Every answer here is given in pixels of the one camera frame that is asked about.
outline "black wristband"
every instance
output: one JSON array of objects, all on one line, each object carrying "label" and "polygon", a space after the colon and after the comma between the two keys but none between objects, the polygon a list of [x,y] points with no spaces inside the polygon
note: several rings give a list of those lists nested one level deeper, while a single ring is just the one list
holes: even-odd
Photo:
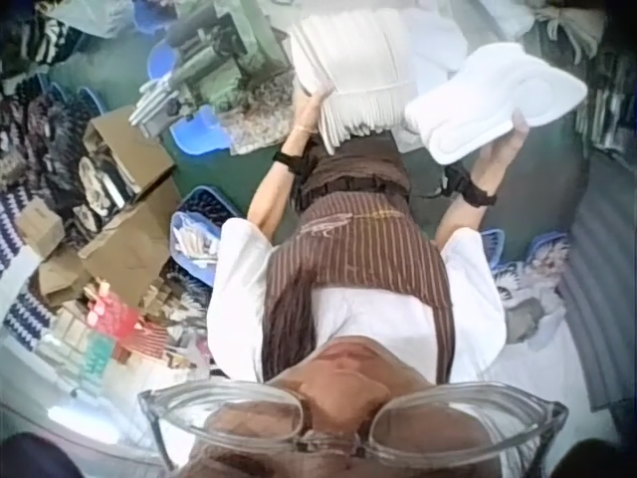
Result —
[{"label": "black wristband", "polygon": [[460,163],[446,166],[444,177],[446,183],[443,181],[442,193],[445,196],[458,192],[468,204],[474,207],[493,206],[498,200],[497,195],[490,196],[476,186],[467,169]]},{"label": "black wristband", "polygon": [[272,161],[284,164],[295,176],[298,176],[303,172],[303,159],[300,156],[290,156],[284,152],[277,151],[275,152]]}]

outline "white sleeve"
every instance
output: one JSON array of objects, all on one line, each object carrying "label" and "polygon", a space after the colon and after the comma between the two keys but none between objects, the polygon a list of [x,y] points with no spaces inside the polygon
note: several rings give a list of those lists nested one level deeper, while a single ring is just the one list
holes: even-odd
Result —
[{"label": "white sleeve", "polygon": [[451,379],[475,380],[507,341],[505,310],[479,232],[457,230],[442,251],[456,325]]},{"label": "white sleeve", "polygon": [[245,219],[221,228],[212,299],[208,308],[208,347],[229,377],[257,381],[266,296],[266,268],[273,247]]}]

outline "small box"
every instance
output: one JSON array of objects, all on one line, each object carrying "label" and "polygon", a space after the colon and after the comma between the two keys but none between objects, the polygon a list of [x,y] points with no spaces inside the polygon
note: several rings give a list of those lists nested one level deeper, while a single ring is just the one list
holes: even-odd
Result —
[{"label": "small box", "polygon": [[170,256],[170,217],[181,197],[171,178],[120,212],[80,251],[85,268],[127,305],[138,307]]},{"label": "small box", "polygon": [[64,239],[62,218],[40,198],[27,204],[16,220],[16,227],[24,242],[43,259],[49,257]]},{"label": "small box", "polygon": [[82,265],[78,253],[67,247],[56,251],[38,268],[40,294],[53,308],[80,297],[90,280],[91,274]]},{"label": "small box", "polygon": [[84,135],[89,153],[109,149],[117,169],[136,198],[161,182],[174,166],[174,161],[154,139],[144,137],[128,122],[133,107],[123,107],[92,119]]}]

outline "white insole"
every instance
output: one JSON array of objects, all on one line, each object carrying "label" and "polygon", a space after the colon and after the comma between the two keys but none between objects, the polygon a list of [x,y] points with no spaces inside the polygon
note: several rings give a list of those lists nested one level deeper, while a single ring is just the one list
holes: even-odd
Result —
[{"label": "white insole", "polygon": [[471,55],[448,84],[411,102],[405,119],[433,158],[450,164],[512,130],[515,109],[529,126],[540,126],[570,112],[586,93],[581,80],[520,45],[493,44]]}]

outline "stack of white insoles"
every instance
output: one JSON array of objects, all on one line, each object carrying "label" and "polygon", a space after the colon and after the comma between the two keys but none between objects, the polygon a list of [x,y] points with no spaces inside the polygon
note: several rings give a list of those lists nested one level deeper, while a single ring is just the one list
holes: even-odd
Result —
[{"label": "stack of white insoles", "polygon": [[586,97],[578,78],[527,55],[516,43],[478,49],[448,83],[411,102],[407,127],[441,164],[455,162],[512,130],[519,109],[529,126],[564,116]]},{"label": "stack of white insoles", "polygon": [[397,10],[313,15],[291,31],[301,85],[333,85],[318,130],[329,153],[352,135],[391,129],[416,97],[407,29]]}]

